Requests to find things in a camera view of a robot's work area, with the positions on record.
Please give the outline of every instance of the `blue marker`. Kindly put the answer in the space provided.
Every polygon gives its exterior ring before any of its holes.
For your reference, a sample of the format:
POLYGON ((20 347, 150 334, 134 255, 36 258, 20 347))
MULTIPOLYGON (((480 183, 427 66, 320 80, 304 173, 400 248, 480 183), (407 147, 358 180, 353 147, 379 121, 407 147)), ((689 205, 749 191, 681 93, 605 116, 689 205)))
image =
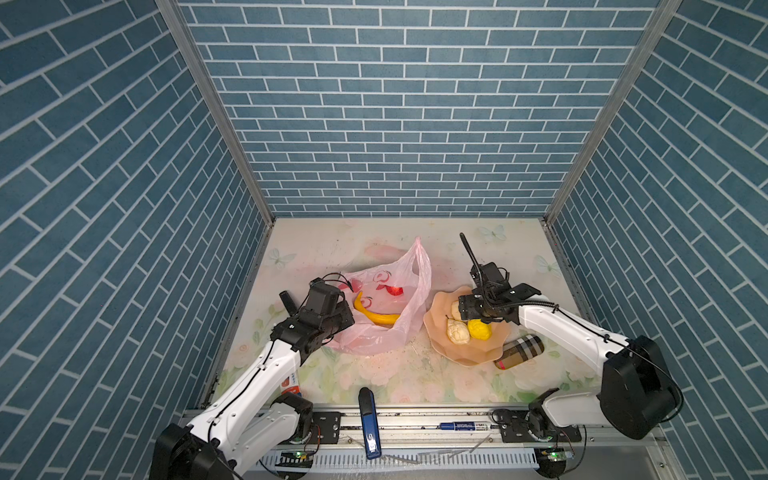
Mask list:
POLYGON ((376 403, 373 401, 373 392, 366 387, 362 387, 357 396, 357 401, 360 404, 362 440, 366 445, 366 458, 373 460, 382 456, 382 444, 379 440, 379 422, 376 420, 376 403))
POLYGON ((490 430, 488 422, 443 422, 438 427, 440 430, 490 430))

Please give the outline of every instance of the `bottle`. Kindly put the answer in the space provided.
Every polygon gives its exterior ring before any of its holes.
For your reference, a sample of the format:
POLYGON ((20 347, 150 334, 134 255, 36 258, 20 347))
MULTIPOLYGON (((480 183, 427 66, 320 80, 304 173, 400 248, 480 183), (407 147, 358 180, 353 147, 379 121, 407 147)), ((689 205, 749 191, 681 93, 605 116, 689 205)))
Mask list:
POLYGON ((494 361, 497 369, 506 370, 544 352, 544 343, 536 335, 526 335, 504 345, 501 358, 494 361))

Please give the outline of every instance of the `red fruit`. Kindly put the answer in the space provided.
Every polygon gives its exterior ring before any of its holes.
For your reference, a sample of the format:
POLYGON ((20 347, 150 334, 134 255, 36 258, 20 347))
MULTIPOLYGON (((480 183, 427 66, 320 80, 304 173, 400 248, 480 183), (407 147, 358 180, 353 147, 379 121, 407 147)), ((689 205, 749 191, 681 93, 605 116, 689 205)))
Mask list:
POLYGON ((402 287, 401 286, 386 286, 386 291, 389 292, 389 295, 402 295, 402 287))

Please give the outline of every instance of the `marker pen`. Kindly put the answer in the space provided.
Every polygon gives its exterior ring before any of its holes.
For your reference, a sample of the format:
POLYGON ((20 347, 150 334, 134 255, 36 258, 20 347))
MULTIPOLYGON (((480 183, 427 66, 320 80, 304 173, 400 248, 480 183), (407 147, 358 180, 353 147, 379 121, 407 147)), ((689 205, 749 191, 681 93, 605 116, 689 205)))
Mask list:
POLYGON ((490 430, 488 422, 443 422, 438 427, 440 430, 490 430))

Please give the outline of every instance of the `blue brick wall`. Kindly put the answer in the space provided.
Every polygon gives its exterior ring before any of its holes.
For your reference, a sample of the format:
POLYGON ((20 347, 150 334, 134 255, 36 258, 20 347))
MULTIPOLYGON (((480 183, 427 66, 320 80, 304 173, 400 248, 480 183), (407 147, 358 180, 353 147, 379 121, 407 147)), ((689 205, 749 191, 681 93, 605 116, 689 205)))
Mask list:
POLYGON ((656 3, 181 5, 277 216, 519 217, 550 204, 656 3))
POLYGON ((0 3, 0 478, 143 478, 262 229, 152 0, 0 3))
POLYGON ((554 224, 601 323, 664 346, 690 478, 768 466, 766 23, 684 0, 554 224))

